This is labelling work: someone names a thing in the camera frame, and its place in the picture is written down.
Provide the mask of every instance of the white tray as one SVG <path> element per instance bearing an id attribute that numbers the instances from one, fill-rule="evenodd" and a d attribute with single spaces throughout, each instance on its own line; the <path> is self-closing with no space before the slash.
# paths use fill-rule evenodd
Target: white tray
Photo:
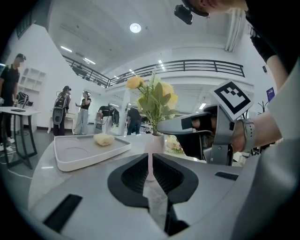
<path id="1" fill-rule="evenodd" d="M 111 145 L 100 146 L 94 135 L 57 136 L 54 138 L 54 151 L 57 166 L 64 172 L 87 167 L 131 149 L 131 143 L 115 137 Z"/>

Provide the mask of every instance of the wristwatch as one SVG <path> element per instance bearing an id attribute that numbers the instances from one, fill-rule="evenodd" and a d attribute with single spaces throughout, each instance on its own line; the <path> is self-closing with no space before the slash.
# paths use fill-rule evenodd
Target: wristwatch
<path id="1" fill-rule="evenodd" d="M 255 147 L 255 125 L 251 119 L 241 120 L 244 127 L 245 147 L 243 152 L 249 152 Z"/>

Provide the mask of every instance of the blue sign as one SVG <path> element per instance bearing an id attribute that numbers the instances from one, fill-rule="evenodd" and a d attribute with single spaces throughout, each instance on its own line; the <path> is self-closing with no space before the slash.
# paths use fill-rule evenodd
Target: blue sign
<path id="1" fill-rule="evenodd" d="M 268 101 L 270 102 L 272 100 L 272 98 L 275 97 L 275 92 L 273 88 L 270 88 L 269 90 L 267 90 L 267 96 L 268 96 Z"/>

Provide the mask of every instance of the sponge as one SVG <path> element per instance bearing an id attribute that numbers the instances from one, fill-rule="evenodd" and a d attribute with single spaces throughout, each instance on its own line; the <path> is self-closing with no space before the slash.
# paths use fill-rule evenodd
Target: sponge
<path id="1" fill-rule="evenodd" d="M 100 146 L 107 146 L 107 145 L 110 145 L 113 143 L 114 137 L 111 135 L 107 135 L 105 133 L 100 133 L 100 134 L 94 135 L 94 140 Z"/>

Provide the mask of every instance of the person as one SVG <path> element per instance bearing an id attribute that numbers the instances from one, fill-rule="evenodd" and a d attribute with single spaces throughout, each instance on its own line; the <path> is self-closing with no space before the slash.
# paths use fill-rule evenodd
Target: person
<path id="1" fill-rule="evenodd" d="M 77 135 L 80 134 L 80 132 L 82 135 L 87 134 L 90 103 L 91 103 L 91 99 L 87 91 L 83 92 L 83 99 L 81 105 L 75 103 L 76 107 L 80 107 L 80 111 L 77 117 L 76 128 L 74 130 L 75 134 Z"/>
<path id="2" fill-rule="evenodd" d="M 4 100 L 2 104 L 3 107 L 10 107 L 13 106 L 14 103 L 17 104 L 17 91 L 18 91 L 18 82 L 20 73 L 18 68 L 24 61 L 26 57 L 19 53 L 13 64 L 10 66 L 5 66 L 1 76 L 0 76 L 0 97 Z M 0 151 L 4 150 L 3 146 L 3 139 L 2 139 L 2 120 L 3 120 L 3 113 L 0 113 Z M 11 129 L 10 129 L 10 122 L 11 122 L 11 114 L 6 114 L 6 121 L 5 121 L 5 128 L 7 134 L 7 140 L 10 143 L 14 143 L 15 140 L 11 136 Z"/>
<path id="3" fill-rule="evenodd" d="M 270 0 L 183 0 L 194 13 L 207 16 L 214 12 L 227 12 L 231 8 L 240 8 L 246 12 L 246 19 L 252 25 L 251 40 L 258 53 L 270 68 L 277 91 L 287 80 L 299 57 L 299 36 L 296 33 L 297 8 L 290 4 L 277 4 Z M 278 13 L 288 17 L 278 17 Z M 255 127 L 253 147 L 260 147 L 279 140 L 282 136 L 269 112 L 253 119 L 237 121 L 232 137 L 234 152 L 242 152 L 246 147 L 245 125 Z M 211 120 L 216 128 L 216 120 Z M 192 122 L 194 128 L 201 128 L 200 120 Z"/>
<path id="4" fill-rule="evenodd" d="M 135 129 L 135 134 L 140 134 L 140 128 L 142 123 L 142 118 L 140 116 L 139 111 L 132 107 L 127 114 L 127 122 L 129 123 L 127 135 L 131 135 L 133 133 L 133 129 Z"/>
<path id="5" fill-rule="evenodd" d="M 69 104 L 70 104 L 70 100 L 71 100 L 70 91 L 71 91 L 70 87 L 65 86 L 63 88 L 62 92 L 58 95 L 57 100 L 55 101 L 55 103 L 60 100 L 65 101 L 65 104 L 63 104 L 63 115 L 62 115 L 60 124 L 53 125 L 54 136 L 64 136 L 65 135 L 65 116 L 69 110 Z"/>
<path id="6" fill-rule="evenodd" d="M 102 133 L 108 134 L 113 125 L 113 107 L 110 104 L 101 106 L 98 114 L 102 119 Z"/>

